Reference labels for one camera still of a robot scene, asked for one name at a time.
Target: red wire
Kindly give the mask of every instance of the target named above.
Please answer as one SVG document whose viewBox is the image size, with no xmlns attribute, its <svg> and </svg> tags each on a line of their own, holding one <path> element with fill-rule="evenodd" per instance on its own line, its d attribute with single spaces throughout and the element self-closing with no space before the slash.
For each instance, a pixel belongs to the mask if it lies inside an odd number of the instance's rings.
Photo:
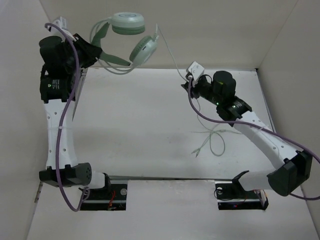
<svg viewBox="0 0 320 240">
<path fill-rule="evenodd" d="M 115 196 L 116 196 L 116 191 L 115 191 L 115 190 L 113 190 L 112 198 L 110 199 L 110 202 L 109 202 L 109 206 L 108 206 L 108 208 L 110 208 L 110 207 L 112 206 L 112 202 L 113 202 L 113 200 L 115 199 Z"/>
</svg>

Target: black bracket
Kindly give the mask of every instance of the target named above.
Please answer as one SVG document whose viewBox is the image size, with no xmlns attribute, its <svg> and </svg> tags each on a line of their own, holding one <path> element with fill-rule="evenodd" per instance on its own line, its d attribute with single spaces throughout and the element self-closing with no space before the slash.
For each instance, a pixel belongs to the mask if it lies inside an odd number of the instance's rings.
<svg viewBox="0 0 320 240">
<path fill-rule="evenodd" d="M 66 165 L 65 168 L 60 169 L 59 171 L 62 185 L 64 187 L 78 185 L 86 186 L 91 182 L 92 169 L 90 163 L 80 163 L 74 167 Z M 41 182 L 58 187 L 56 170 L 52 169 L 52 167 L 48 167 L 46 170 L 40 171 L 39 178 Z"/>
<path fill-rule="evenodd" d="M 284 165 L 267 175 L 272 189 L 281 196 L 288 196 L 310 176 L 312 156 L 306 151 L 296 151 L 292 159 L 285 159 Z"/>
</svg>

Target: headphone ear cup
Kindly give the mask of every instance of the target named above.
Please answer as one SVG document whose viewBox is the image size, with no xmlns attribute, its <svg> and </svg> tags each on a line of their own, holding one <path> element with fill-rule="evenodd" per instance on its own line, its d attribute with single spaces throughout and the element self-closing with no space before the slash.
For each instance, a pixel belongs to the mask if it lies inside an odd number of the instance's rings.
<svg viewBox="0 0 320 240">
<path fill-rule="evenodd" d="M 119 26 L 112 25 L 112 30 L 116 34 L 120 34 L 120 35 L 137 35 L 137 34 L 143 33 L 146 30 L 146 28 L 145 26 L 129 28 L 129 27 L 119 27 Z"/>
<path fill-rule="evenodd" d="M 136 56 L 138 55 L 138 53 L 145 47 L 145 45 L 152 40 L 151 36 L 145 36 L 144 38 L 142 38 L 137 45 L 135 45 L 134 49 L 132 50 L 131 54 L 130 54 L 130 61 L 133 63 Z"/>
</svg>

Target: earphone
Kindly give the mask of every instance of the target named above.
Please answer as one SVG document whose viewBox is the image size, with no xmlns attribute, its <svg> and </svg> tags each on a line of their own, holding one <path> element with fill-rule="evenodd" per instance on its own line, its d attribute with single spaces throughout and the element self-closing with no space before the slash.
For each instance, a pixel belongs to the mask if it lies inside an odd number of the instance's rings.
<svg viewBox="0 0 320 240">
<path fill-rule="evenodd" d="M 137 35 L 143 33 L 145 28 L 145 19 L 139 13 L 133 12 L 119 12 L 114 14 L 112 17 L 107 19 L 101 20 L 97 22 L 90 33 L 90 38 L 92 36 L 93 30 L 97 27 L 97 32 L 95 33 L 94 37 L 90 39 L 91 44 L 98 46 L 101 48 L 101 39 L 106 37 L 107 31 L 109 26 L 112 26 L 112 30 L 120 35 Z M 151 55 L 156 51 L 158 46 L 158 26 L 156 28 L 155 34 L 153 36 L 147 35 L 143 37 L 138 44 L 132 50 L 129 60 L 132 62 L 130 63 L 127 60 L 124 60 L 120 57 L 110 55 L 102 51 L 99 59 L 106 62 L 109 66 L 109 63 L 130 67 L 134 69 L 142 64 L 144 64 Z"/>
</svg>

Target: white wall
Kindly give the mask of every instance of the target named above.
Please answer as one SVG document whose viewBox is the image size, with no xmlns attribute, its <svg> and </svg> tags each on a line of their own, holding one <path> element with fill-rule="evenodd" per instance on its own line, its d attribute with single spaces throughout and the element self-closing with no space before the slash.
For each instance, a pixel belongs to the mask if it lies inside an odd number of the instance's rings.
<svg viewBox="0 0 320 240">
<path fill-rule="evenodd" d="M 109 31 L 102 48 L 129 59 L 138 41 L 153 34 L 156 23 L 180 67 L 197 60 L 206 67 L 253 69 L 276 39 L 297 0 L 40 0 L 49 18 L 68 19 L 71 32 L 89 39 L 95 22 L 118 12 L 138 12 L 146 32 L 120 36 Z M 173 68 L 163 39 L 144 65 Z"/>
<path fill-rule="evenodd" d="M 22 240 L 47 154 L 38 42 L 48 36 L 38 0 L 0 4 L 0 239 Z"/>
<path fill-rule="evenodd" d="M 266 55 L 258 74 L 276 130 L 320 156 L 320 1 L 299 0 Z M 308 197 L 320 195 L 320 165 L 314 161 Z M 320 231 L 320 201 L 308 202 Z"/>
</svg>

